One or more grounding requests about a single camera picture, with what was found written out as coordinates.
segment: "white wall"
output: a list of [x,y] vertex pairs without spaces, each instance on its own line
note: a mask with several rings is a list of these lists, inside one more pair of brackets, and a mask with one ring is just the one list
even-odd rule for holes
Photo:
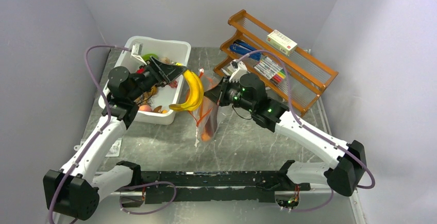
[[247,12],[287,34],[302,48],[313,45],[336,0],[85,0],[105,40],[124,44],[133,35],[219,47],[235,29],[231,15]]
[[313,52],[340,74],[334,135],[361,141],[376,187],[369,223],[436,223],[437,0],[338,0]]
[[[0,0],[0,219],[44,223],[42,179],[82,137],[103,42],[83,0]],[[92,54],[100,76],[107,51]]]

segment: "box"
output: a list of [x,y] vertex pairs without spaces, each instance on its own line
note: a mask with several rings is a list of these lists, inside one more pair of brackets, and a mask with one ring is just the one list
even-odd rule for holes
[[[125,47],[132,48],[132,46],[136,42],[143,44],[141,55],[153,53],[160,58],[167,57],[173,62],[181,63],[185,66],[188,64],[188,58],[190,57],[190,52],[191,52],[191,45],[187,42],[174,41],[174,40],[157,40],[149,37],[134,36],[126,42]],[[117,63],[115,64],[114,67],[124,66],[131,73],[135,73],[141,64],[144,63],[134,57],[131,57],[130,52],[123,51],[120,54],[119,59],[117,60]],[[152,109],[154,109],[157,106],[162,106],[163,109],[168,110],[167,113],[161,114],[161,113],[138,111],[135,117],[135,121],[158,124],[158,125],[171,124],[175,118],[176,112],[170,110],[169,105],[176,104],[179,102],[182,92],[182,87],[185,82],[183,76],[179,76],[177,78],[177,82],[178,82],[177,88],[171,88],[168,85],[163,88],[159,88],[158,93],[151,98],[151,101],[153,102],[151,104]],[[108,82],[106,82],[105,87],[103,89],[105,95],[109,93],[107,84]],[[102,97],[98,99],[98,105],[101,108],[105,107],[105,102],[103,101]]]
[[297,47],[296,42],[281,34],[278,30],[273,30],[267,35],[267,43],[287,56]]

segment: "yellow banana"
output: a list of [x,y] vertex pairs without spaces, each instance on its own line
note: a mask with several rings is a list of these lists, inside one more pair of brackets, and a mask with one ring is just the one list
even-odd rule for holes
[[177,112],[194,111],[203,101],[204,87],[200,81],[200,78],[189,70],[186,70],[183,73],[183,77],[190,87],[190,95],[185,103],[171,104],[169,105],[169,108]]

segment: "wooden shelf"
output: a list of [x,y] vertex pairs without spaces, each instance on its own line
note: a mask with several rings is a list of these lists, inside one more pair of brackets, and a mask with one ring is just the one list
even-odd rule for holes
[[[264,39],[266,38],[267,34],[273,31],[273,29],[258,21],[245,10],[241,10],[240,12],[231,16],[228,20],[228,24],[235,27],[237,30],[229,40],[225,41],[221,45],[220,49],[225,52],[228,57],[219,63],[214,68],[214,71],[223,76],[224,74],[221,69],[226,67],[232,60],[242,56],[233,53],[229,49],[229,46],[232,45],[235,40],[242,40],[256,49],[268,50],[274,53],[282,62],[285,63],[286,71],[288,72],[289,76],[292,77],[292,82],[300,87],[300,90],[297,94],[300,94],[301,98],[299,98],[299,101],[293,99],[292,105],[299,110],[301,116],[304,116],[311,106],[318,100],[318,98],[320,98],[320,96],[338,74],[338,72],[321,63],[315,57],[306,53],[299,47],[297,47],[295,51],[292,52],[289,57],[287,57],[275,48],[268,45]],[[265,38],[259,38],[251,31],[251,29],[258,32],[258,35],[265,35]],[[281,66],[278,59],[269,54],[265,55]],[[267,87],[270,87],[282,98],[288,98],[288,94],[281,90],[279,86],[275,85],[259,74],[250,64],[246,62],[245,64],[247,69],[250,72],[258,75],[258,77],[260,77]]]

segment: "plastic bag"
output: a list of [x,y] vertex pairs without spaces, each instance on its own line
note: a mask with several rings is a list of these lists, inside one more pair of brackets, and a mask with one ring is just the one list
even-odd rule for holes
[[[199,78],[204,87],[204,91],[215,87],[219,81],[214,77],[206,76],[203,69],[199,71]],[[214,138],[219,124],[224,120],[226,115],[223,113],[224,107],[219,107],[207,97],[203,97],[202,104],[194,111],[188,111],[196,121],[196,143],[199,141],[207,142]]]

